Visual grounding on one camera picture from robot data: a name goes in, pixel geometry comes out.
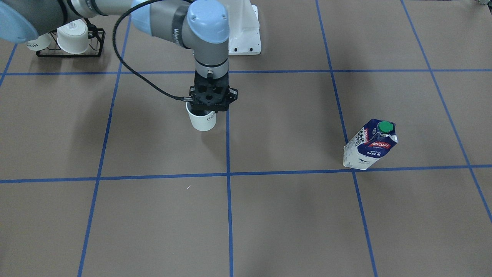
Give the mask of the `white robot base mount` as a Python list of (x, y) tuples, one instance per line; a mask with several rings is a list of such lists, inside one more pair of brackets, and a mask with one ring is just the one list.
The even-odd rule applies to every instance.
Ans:
[(262, 51), (257, 5), (250, 0), (225, 0), (229, 14), (229, 55), (259, 55)]

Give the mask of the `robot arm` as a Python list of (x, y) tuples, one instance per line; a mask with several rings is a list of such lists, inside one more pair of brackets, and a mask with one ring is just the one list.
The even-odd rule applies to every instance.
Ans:
[(229, 86), (229, 12), (218, 0), (2, 0), (1, 38), (25, 43), (68, 23), (95, 16), (131, 17), (135, 28), (191, 49), (194, 84), (189, 96), (167, 96), (189, 102), (195, 111), (226, 112), (238, 92)]

